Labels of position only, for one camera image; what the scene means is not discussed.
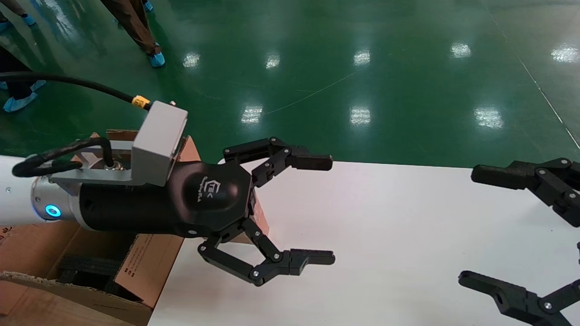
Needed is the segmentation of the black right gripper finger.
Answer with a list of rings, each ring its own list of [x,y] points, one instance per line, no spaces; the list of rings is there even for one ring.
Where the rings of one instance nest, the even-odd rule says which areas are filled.
[[[580,225],[580,164],[567,158],[544,163],[513,161],[505,168],[477,165],[475,183],[514,190],[530,190],[573,227]]]
[[[575,280],[544,297],[524,287],[471,271],[459,274],[459,284],[489,295],[504,316],[531,326],[569,326],[562,310],[580,300],[580,281]]]

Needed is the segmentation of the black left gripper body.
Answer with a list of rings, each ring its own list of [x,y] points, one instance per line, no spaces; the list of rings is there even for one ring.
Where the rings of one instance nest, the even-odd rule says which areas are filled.
[[[236,163],[178,162],[165,186],[83,184],[79,208],[93,230],[232,239],[249,216],[252,177]]]

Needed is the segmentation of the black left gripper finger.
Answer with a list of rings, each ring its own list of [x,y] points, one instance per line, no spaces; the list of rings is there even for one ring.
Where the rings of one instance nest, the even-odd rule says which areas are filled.
[[[277,276],[300,276],[309,264],[332,265],[336,257],[331,250],[290,249],[278,250],[260,227],[249,217],[237,225],[251,240],[265,260],[256,266],[248,264],[218,248],[223,233],[210,236],[198,252],[209,264],[239,279],[260,287]]]
[[[333,158],[327,154],[313,154],[304,146],[292,146],[279,138],[265,138],[227,147],[224,161],[245,164],[265,159],[252,170],[252,186],[262,187],[288,167],[298,170],[329,171]]]

